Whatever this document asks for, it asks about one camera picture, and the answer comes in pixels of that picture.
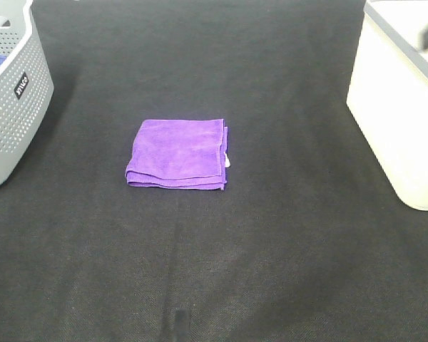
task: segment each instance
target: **white bin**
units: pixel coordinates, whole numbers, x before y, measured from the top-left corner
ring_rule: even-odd
[[[399,198],[428,210],[428,1],[367,1],[347,104]]]
[[[33,0],[0,0],[0,184],[29,146],[54,85],[34,19]]]

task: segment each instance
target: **basket handle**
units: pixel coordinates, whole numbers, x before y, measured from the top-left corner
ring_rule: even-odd
[[[30,7],[34,0],[0,0],[0,16],[5,16],[10,21],[11,27],[20,28],[24,32],[21,40],[14,47],[13,51],[6,57],[6,60],[0,65],[1,74],[13,63],[14,59],[19,55],[22,48],[29,41],[33,26],[31,22]]]

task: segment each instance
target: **basket label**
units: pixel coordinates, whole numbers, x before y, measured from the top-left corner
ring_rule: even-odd
[[[19,83],[17,83],[17,86],[14,89],[14,93],[16,94],[18,100],[21,99],[21,96],[22,94],[24,94],[24,91],[26,90],[28,85],[29,78],[27,77],[26,73],[23,73],[21,80],[19,80]]]

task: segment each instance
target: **black carpet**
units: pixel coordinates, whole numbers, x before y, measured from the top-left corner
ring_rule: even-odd
[[[0,187],[0,341],[428,341],[428,212],[345,105],[362,7],[37,1],[56,89]],[[225,118],[226,190],[128,187],[147,118]]]

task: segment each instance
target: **perforated basket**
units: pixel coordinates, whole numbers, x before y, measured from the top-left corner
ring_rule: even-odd
[[[54,85],[31,14],[33,0],[0,0],[0,184],[29,146]]]

